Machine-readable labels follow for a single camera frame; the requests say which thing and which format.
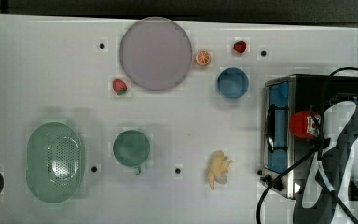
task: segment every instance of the green colander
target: green colander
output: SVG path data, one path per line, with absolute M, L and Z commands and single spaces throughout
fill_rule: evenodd
M 60 203 L 80 186 L 84 148 L 65 124 L 46 123 L 28 140 L 26 179 L 29 190 L 45 203 Z

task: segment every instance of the teal mug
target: teal mug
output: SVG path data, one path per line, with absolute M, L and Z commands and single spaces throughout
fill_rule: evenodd
M 121 164 L 134 167 L 136 174 L 141 173 L 141 164 L 150 154 L 150 142 L 147 137 L 135 130 L 118 135 L 113 144 L 113 153 Z

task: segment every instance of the white table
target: white table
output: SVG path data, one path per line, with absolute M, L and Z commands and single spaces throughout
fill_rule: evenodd
M 118 45 L 135 21 L 0 15 L 0 223 L 255 223 L 264 187 L 261 167 L 261 92 L 264 83 L 293 73 L 328 74 L 358 66 L 358 29 L 178 22 L 194 52 L 211 64 L 193 64 L 184 83 L 145 91 L 123 73 Z M 231 50 L 245 40 L 243 56 Z M 99 49 L 104 43 L 105 49 Z M 267 52 L 266 57 L 260 51 Z M 215 89 L 226 67 L 242 68 L 250 89 L 238 101 Z M 111 81 L 129 92 L 117 97 Z M 25 181 L 26 144 L 42 123 L 66 121 L 83 137 L 86 171 L 80 189 L 63 203 L 37 200 Z M 144 171 L 117 163 L 112 143 L 137 128 L 153 149 Z M 205 180 L 212 152 L 234 160 L 227 184 L 211 191 Z M 90 168 L 98 167 L 93 173 Z M 182 173 L 176 175 L 175 167 Z M 290 223 L 295 201 L 270 193 L 266 223 Z

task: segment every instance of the blue cup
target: blue cup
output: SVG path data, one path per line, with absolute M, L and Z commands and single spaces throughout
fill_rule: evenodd
M 227 98 L 240 98 L 248 91 L 249 79 L 242 70 L 231 67 L 220 74 L 217 88 Z

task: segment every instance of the red strawberry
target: red strawberry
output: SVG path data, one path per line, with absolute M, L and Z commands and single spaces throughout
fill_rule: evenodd
M 116 78 L 112 84 L 113 90 L 117 95 L 124 95 L 127 92 L 127 85 L 123 80 Z
M 246 43 L 244 41 L 238 41 L 234 44 L 234 50 L 238 53 L 244 53 L 246 51 Z

